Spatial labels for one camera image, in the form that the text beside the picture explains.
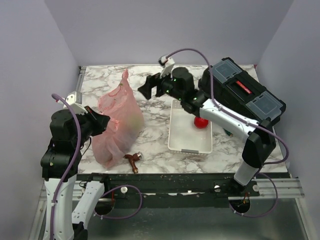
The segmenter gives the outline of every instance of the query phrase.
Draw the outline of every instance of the red apple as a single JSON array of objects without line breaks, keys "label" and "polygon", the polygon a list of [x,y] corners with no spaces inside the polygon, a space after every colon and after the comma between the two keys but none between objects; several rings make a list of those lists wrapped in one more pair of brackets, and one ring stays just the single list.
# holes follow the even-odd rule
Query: red apple
[{"label": "red apple", "polygon": [[196,116],[193,123],[198,129],[204,129],[208,126],[209,121],[207,119]]}]

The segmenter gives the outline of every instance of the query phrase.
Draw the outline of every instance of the pink plastic bag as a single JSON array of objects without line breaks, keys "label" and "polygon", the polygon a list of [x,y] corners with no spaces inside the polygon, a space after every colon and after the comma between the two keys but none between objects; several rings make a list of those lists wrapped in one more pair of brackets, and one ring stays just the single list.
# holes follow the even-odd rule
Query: pink plastic bag
[{"label": "pink plastic bag", "polygon": [[144,117],[128,83],[128,70],[113,91],[98,100],[98,110],[111,119],[106,130],[92,138],[95,160],[110,168],[129,152],[144,126]]}]

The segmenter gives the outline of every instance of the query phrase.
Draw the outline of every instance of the white marble surface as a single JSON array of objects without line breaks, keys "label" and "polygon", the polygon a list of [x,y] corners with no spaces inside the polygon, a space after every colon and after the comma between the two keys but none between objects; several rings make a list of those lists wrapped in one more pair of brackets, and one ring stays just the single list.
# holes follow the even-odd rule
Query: white marble surface
[{"label": "white marble surface", "polygon": [[[193,74],[194,80],[202,76],[205,66],[184,66]],[[253,65],[242,65],[256,80],[257,74]],[[97,109],[98,98],[116,88],[121,80],[124,69],[128,68],[129,83],[140,106],[145,128],[140,133],[130,154],[141,151],[144,159],[136,162],[139,173],[235,173],[242,162],[244,144],[235,136],[228,136],[224,130],[212,124],[213,151],[208,156],[184,155],[170,153],[168,149],[168,133],[172,98],[164,95],[146,100],[137,89],[144,84],[147,75],[161,71],[157,65],[128,66],[89,66],[86,68],[81,92],[84,106]],[[277,145],[267,161],[282,159]],[[79,164],[79,173],[119,173],[132,174],[127,159],[106,169],[95,161],[90,147]],[[284,164],[266,165],[262,172],[287,172]]]}]

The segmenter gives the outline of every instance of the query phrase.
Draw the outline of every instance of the table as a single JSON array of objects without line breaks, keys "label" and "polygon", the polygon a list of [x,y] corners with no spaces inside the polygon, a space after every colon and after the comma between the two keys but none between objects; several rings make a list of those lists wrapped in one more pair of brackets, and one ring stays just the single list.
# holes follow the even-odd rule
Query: table
[{"label": "table", "polygon": [[[187,65],[192,73],[195,86],[201,78],[206,66]],[[253,65],[241,65],[254,79],[258,81],[257,73]],[[129,72],[129,84],[134,96],[141,108],[145,127],[139,134],[131,148],[130,154],[142,152],[144,159],[136,162],[139,173],[235,173],[242,160],[244,144],[235,136],[228,136],[224,130],[212,124],[213,151],[208,156],[184,155],[170,153],[168,149],[168,133],[172,97],[164,95],[146,100],[137,91],[144,84],[147,75],[153,75],[162,70],[158,65],[101,65],[86,67],[81,92],[82,104],[97,109],[99,97],[116,88],[125,69]],[[267,161],[278,161],[283,158],[279,144],[274,149]],[[106,169],[95,161],[90,147],[79,164],[79,174],[113,173],[132,174],[131,166],[127,159],[121,159],[118,164]],[[266,165],[262,172],[281,173],[287,172],[284,163]]]}]

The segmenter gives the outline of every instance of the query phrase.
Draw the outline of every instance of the gray wall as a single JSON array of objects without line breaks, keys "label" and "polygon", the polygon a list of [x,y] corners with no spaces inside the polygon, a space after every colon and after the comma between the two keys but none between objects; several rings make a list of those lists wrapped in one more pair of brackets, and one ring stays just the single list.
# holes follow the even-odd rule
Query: gray wall
[{"label": "gray wall", "polygon": [[74,90],[78,67],[43,0],[0,1],[0,34],[0,238],[26,240],[61,108],[51,93]]},{"label": "gray wall", "polygon": [[[194,47],[211,62],[255,64],[292,0],[45,0],[81,65],[156,64]],[[203,64],[195,53],[176,62]]]},{"label": "gray wall", "polygon": [[277,133],[289,145],[289,170],[299,176],[320,230],[320,1],[295,0],[257,66],[258,77],[287,104]]}]

